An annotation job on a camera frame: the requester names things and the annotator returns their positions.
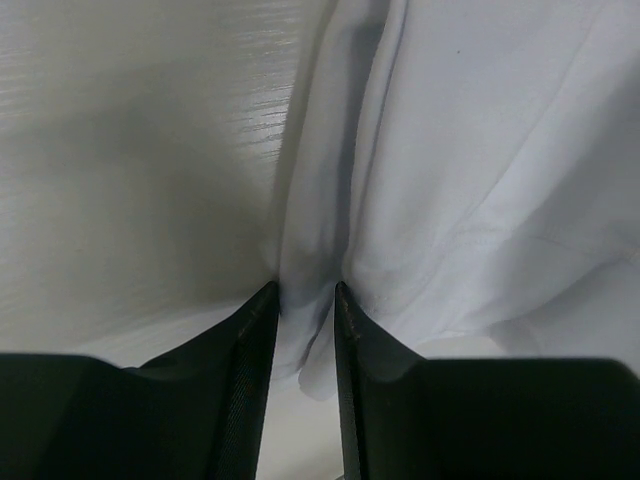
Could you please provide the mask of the white skirt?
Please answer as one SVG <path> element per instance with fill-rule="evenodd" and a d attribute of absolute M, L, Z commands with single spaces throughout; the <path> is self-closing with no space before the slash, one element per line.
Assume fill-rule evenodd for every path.
<path fill-rule="evenodd" d="M 202 150 L 230 62 L 294 78 L 253 211 L 275 375 L 332 392 L 332 289 L 410 345 L 639 364 L 635 1 L 73 1 L 67 50 Z"/>

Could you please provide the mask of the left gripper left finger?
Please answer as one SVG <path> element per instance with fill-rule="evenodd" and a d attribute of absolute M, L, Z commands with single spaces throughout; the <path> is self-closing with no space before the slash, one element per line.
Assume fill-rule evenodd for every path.
<path fill-rule="evenodd" d="M 279 318 L 268 283 L 234 314 L 139 367 L 1 357 L 5 479 L 252 479 Z"/>

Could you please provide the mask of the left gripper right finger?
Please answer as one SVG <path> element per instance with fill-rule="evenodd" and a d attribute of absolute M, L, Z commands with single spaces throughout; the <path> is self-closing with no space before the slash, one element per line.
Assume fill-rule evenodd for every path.
<path fill-rule="evenodd" d="M 639 381 L 606 359 L 426 359 L 344 283 L 334 339 L 348 479 L 635 479 Z"/>

